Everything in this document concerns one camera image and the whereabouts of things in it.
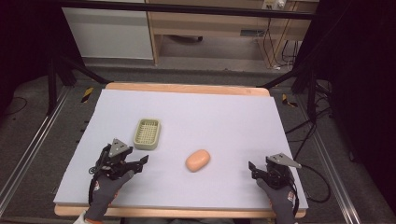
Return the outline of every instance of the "green soap dish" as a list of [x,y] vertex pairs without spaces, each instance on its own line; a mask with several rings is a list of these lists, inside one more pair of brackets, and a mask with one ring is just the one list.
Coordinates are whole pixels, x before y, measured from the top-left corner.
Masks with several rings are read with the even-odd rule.
[[161,123],[158,119],[141,119],[134,133],[134,147],[152,150],[158,145]]

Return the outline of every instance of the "floor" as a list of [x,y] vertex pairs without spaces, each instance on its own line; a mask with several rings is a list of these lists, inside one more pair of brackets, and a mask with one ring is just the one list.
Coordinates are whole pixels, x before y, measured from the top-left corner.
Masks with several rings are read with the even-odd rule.
[[[294,50],[294,43],[290,44],[285,48],[284,55],[291,55]],[[262,60],[262,55],[258,51],[257,42],[254,38],[213,38],[213,37],[204,37],[202,42],[197,41],[196,38],[191,37],[181,37],[181,36],[166,36],[163,41],[163,47],[161,49],[161,57],[158,64],[154,65],[152,63],[128,63],[121,65],[121,68],[118,69],[107,69],[106,67],[108,64],[101,66],[92,67],[93,71],[101,72],[103,76],[109,76],[112,78],[134,78],[134,80],[145,80],[151,81],[151,77],[146,79],[142,79],[141,74],[138,72],[139,70],[134,70],[133,74],[125,76],[125,70],[128,67],[138,68],[138,69],[148,69],[145,70],[145,74],[147,71],[153,75],[152,80],[160,80],[163,74],[156,74],[155,71],[170,71],[170,73],[177,73],[178,71],[180,74],[177,74],[178,77],[172,77],[169,75],[171,80],[181,80],[182,82],[193,82],[196,84],[200,83],[219,83],[219,84],[231,84],[234,85],[235,83],[241,83],[244,86],[256,86],[264,84],[265,80],[271,80],[273,78],[279,77],[285,73],[287,73],[292,67],[292,57],[283,57],[279,55],[277,58],[279,62],[279,67],[271,67],[267,68]],[[200,79],[199,77],[191,78],[191,72],[188,71],[206,71],[211,76],[205,77],[205,80]],[[235,72],[238,76],[244,77],[243,79],[238,79],[236,77],[233,81],[227,82],[226,80],[222,80],[222,72],[227,72],[227,75],[232,74]],[[83,81],[89,81],[88,78],[83,77]],[[294,96],[290,92],[290,85],[292,84],[293,79],[287,80],[283,83],[279,84],[279,88],[274,88],[271,90],[271,94],[276,97],[278,105],[283,106],[281,109],[279,108],[279,114],[281,118],[284,118],[282,122],[284,122],[285,130],[289,130],[291,127],[294,127],[296,124],[304,121],[306,119],[304,116],[304,97]],[[329,83],[326,81],[322,81],[322,86],[325,88],[330,88]],[[23,95],[24,99],[29,102],[26,107],[33,109],[29,114],[24,114],[25,111],[22,110],[21,113],[16,113],[11,117],[4,117],[1,122],[0,126],[0,150],[3,151],[4,148],[7,146],[18,147],[18,148],[27,148],[27,142],[9,142],[8,139],[16,139],[16,135],[20,139],[31,139],[35,135],[35,130],[40,127],[40,124],[44,118],[44,114],[46,112],[46,98],[39,97],[45,95],[46,93],[46,83],[42,82],[42,80],[36,80],[32,83],[21,85],[18,89],[18,94]],[[84,90],[84,85],[77,85],[73,90]],[[288,100],[290,105],[283,104],[284,101],[282,99],[283,93],[288,95]],[[37,97],[40,99],[40,104],[31,104],[31,102],[36,101]],[[302,109],[296,109],[292,106],[292,104],[302,105],[300,106]],[[20,108],[21,105],[24,105],[24,101],[20,98],[16,98],[13,104],[9,107],[8,112],[15,111],[15,108]],[[44,178],[41,176],[43,174],[37,174],[36,172],[32,171],[33,168],[41,167],[43,162],[38,161],[45,161],[47,164],[54,164],[51,172],[48,172],[47,176],[57,175],[59,170],[62,170],[62,167],[55,167],[56,166],[56,152],[53,154],[53,146],[57,148],[73,148],[76,146],[82,133],[79,131],[78,127],[81,130],[84,129],[84,126],[87,124],[84,123],[87,118],[84,118],[85,113],[88,113],[87,106],[84,104],[78,104],[80,114],[71,113],[75,108],[73,106],[65,107],[63,114],[57,120],[57,124],[52,127],[52,131],[48,133],[47,138],[53,139],[53,142],[46,143],[44,145],[49,145],[49,152],[45,152],[45,147],[42,146],[42,151],[36,153],[35,160],[30,161],[32,163],[29,168],[29,164],[25,167],[25,172],[21,174],[22,180],[19,183],[15,183],[14,192],[15,197],[9,199],[9,201],[2,201],[0,203],[0,217],[15,217],[21,216],[21,206],[23,206],[23,202],[17,202],[17,198],[20,195],[28,194],[29,192],[35,192],[36,189],[29,189],[29,183],[38,182],[40,178]],[[321,101],[318,106],[320,108],[326,108],[327,105],[325,102]],[[70,120],[74,122],[79,122],[77,127],[73,133],[65,133],[66,130],[64,127],[67,126],[67,123]],[[32,130],[26,130],[23,127],[35,127]],[[301,139],[305,136],[307,130],[295,133],[294,135],[288,135],[288,139]],[[57,135],[62,134],[71,134],[70,138],[74,142],[66,142],[64,140],[59,141],[57,139]],[[345,145],[342,144],[342,141],[339,141],[342,136],[338,132],[336,125],[329,118],[329,116],[324,117],[320,120],[317,126],[317,133],[313,135],[311,142],[307,142],[307,144],[311,147],[306,149],[302,152],[301,158],[304,162],[309,163],[316,163],[316,165],[320,166],[320,170],[323,174],[326,174],[327,177],[334,177],[334,179],[330,179],[332,182],[332,187],[335,187],[337,190],[333,190],[332,198],[328,202],[328,204],[312,204],[310,205],[311,211],[307,213],[307,218],[302,219],[303,223],[396,223],[396,217],[394,214],[389,211],[387,205],[384,203],[383,198],[381,195],[378,194],[377,190],[375,190],[375,186],[371,182],[370,176],[368,176],[365,171],[364,167],[360,164],[350,162],[347,157],[347,150],[345,149]],[[301,142],[290,141],[290,148],[292,151],[297,151]],[[73,150],[67,152],[69,155],[73,155]],[[20,158],[23,156],[23,152],[13,151],[13,153],[2,153],[4,156],[1,159],[2,161],[8,161],[13,164],[13,167],[16,166],[17,163],[20,161]],[[325,157],[331,157],[332,163],[327,161]],[[336,173],[332,173],[334,170],[334,166],[336,166]],[[0,187],[3,187],[7,184],[7,177],[11,175],[12,169],[5,169],[0,176],[2,179],[0,180]],[[324,192],[321,190],[325,187],[322,186],[320,179],[312,180],[312,177],[307,177],[305,181],[305,185],[307,189],[311,189],[311,196],[315,197],[322,197]],[[45,189],[45,193],[43,195],[37,195],[32,197],[32,200],[36,200],[37,204],[40,201],[43,201],[42,198],[48,197],[48,194],[56,193],[56,190],[53,186],[56,185],[47,185],[41,186],[40,188]],[[51,201],[48,201],[47,204],[43,205],[44,207],[48,207],[48,213],[53,213],[51,211],[53,209],[53,204]],[[351,211],[343,210],[343,208],[351,208]],[[354,215],[353,213],[356,212],[357,215],[354,217],[349,217],[349,215]],[[26,208],[24,210],[25,214],[28,214],[28,217],[32,220],[32,217],[37,214],[37,211],[32,208]],[[47,220],[48,217],[45,215],[46,213],[41,213],[38,215],[38,220],[36,222],[29,222],[29,218],[21,218],[17,217],[15,220],[19,223],[56,223],[60,222],[60,220],[51,219],[50,221]],[[0,219],[0,222],[6,222],[5,219]],[[262,223],[262,220],[254,220],[254,223]]]

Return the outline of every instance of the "soap bar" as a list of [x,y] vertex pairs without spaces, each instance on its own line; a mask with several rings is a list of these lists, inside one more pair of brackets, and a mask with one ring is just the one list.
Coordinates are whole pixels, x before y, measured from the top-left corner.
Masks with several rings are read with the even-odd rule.
[[199,149],[186,159],[186,166],[191,172],[196,172],[207,165],[209,160],[209,153],[204,149]]

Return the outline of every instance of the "desk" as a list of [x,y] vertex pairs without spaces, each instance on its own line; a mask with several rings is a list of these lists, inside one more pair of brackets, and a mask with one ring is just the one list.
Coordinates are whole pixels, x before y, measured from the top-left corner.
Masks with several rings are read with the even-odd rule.
[[[262,0],[146,0],[146,3],[250,9],[261,9],[263,5]],[[315,12],[317,4],[318,0],[288,0],[284,10]],[[284,41],[302,41],[309,24],[310,21],[271,19],[269,28],[272,43],[269,36],[265,38],[263,36],[250,36],[250,38],[257,38],[263,60],[266,66],[270,68],[275,64],[275,57],[282,50]],[[241,30],[252,32],[266,30],[268,18],[148,12],[148,27],[150,29],[153,58],[157,64],[160,60],[163,35],[244,37],[241,35]]]
[[[246,96],[246,97],[269,97],[269,92],[265,89],[257,89],[257,88],[244,88],[244,87],[220,87],[220,86],[193,86],[193,85],[173,85],[173,84],[136,84],[136,83],[110,83],[106,86],[107,90],[125,90],[125,91],[152,91],[152,92],[171,92],[171,93],[201,93],[201,94],[221,94],[221,95],[239,95],[239,96]],[[87,131],[84,133],[84,136],[87,134],[87,132],[90,131],[90,126],[87,128]],[[163,131],[161,134],[163,134],[163,136],[166,136],[166,129],[171,129],[170,124],[163,125]],[[81,142],[78,146],[80,146],[81,144],[83,144],[84,142],[84,136],[81,139]],[[144,151],[142,153],[160,153],[160,149],[156,148],[155,150],[158,150],[157,152],[151,151]],[[151,158],[151,155],[154,154],[150,154],[150,158],[148,159],[148,164],[152,164],[151,168],[153,168],[153,166],[155,166],[155,158]],[[212,163],[209,163],[211,165],[218,165],[218,163],[216,163],[215,160],[216,156],[214,156],[213,161],[211,161]],[[143,169],[143,173],[142,174],[138,174],[136,176],[134,176],[133,180],[131,182],[139,182],[142,180],[142,177],[144,177],[144,175],[148,175],[150,173],[154,173],[151,172],[149,169],[150,167],[147,167],[147,165],[145,165],[145,168]],[[249,170],[248,170],[248,161],[246,161],[246,176],[245,173],[243,174],[244,178],[248,179],[248,181],[245,181],[249,183],[250,186],[254,186],[255,185],[255,181],[253,179],[250,178],[249,176]],[[67,179],[67,173],[70,171],[66,171],[66,174],[64,176],[64,180]],[[64,184],[64,180],[63,183],[61,184],[59,190],[58,190],[58,194],[60,193],[60,191],[64,192],[64,189],[62,189],[63,184]],[[90,179],[85,179],[84,182],[87,182],[87,184],[89,184],[88,182],[90,181]],[[134,186],[134,190],[139,190],[138,186]],[[265,198],[264,193],[261,191],[261,189],[259,189],[257,186],[254,187],[254,190],[257,190],[257,195],[261,195],[263,198]],[[299,210],[299,212],[297,213],[297,217],[303,217],[305,215],[305,210],[307,208],[307,203],[305,198],[302,198],[304,196],[301,196],[300,201],[301,201],[301,209]],[[67,201],[68,199],[59,199],[59,198],[55,198],[55,202],[57,203],[57,205],[55,206],[55,213],[59,216],[78,216],[83,210],[88,208],[88,205],[86,203],[59,203],[57,201]],[[128,207],[128,206],[122,206],[121,205],[122,202],[117,203],[114,202],[109,209],[107,210],[106,215],[107,216],[115,216],[115,217],[250,217],[250,218],[259,218],[259,217],[273,217],[274,214],[272,212],[272,210],[268,207],[267,209],[218,209],[218,208],[203,208],[203,207],[190,207],[190,208],[185,208],[185,207],[147,207],[147,206],[135,206],[135,207]]]

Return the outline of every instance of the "hand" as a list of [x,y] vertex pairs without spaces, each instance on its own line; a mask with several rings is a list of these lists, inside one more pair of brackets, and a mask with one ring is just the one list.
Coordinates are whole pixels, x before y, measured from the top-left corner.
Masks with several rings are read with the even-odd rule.
[[277,224],[294,223],[293,199],[294,191],[290,186],[282,189],[272,189],[261,178],[256,180],[257,185],[262,188],[271,201],[272,208],[276,213]]
[[128,171],[120,179],[111,180],[106,175],[100,175],[93,189],[91,206],[85,214],[90,221],[102,221],[108,205],[116,198],[119,189],[134,176],[134,171]]

